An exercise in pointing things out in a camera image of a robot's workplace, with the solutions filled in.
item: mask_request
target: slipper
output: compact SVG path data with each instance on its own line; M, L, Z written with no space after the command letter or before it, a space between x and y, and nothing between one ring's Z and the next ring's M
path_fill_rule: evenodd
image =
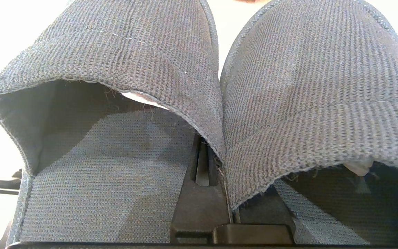
M306 234L296 242L385 245L398 240L392 235L398 235L398 226L388 225L389 216L385 226L372 224L373 239L362 238L326 209L313 208L308 196L292 194L295 184L279 180L344 163L362 175L368 161L398 168L398 38L382 14L360 0L272 1L234 41L220 82L223 167L232 208L244 208L274 183L297 217L296 233ZM310 178L329 182L323 175ZM323 191L342 196L335 192L339 189L344 188L326 185ZM347 208L352 201L345 197L331 207Z
M223 154L221 117L205 0L75 1L0 73L26 163L8 244L168 242L195 131Z

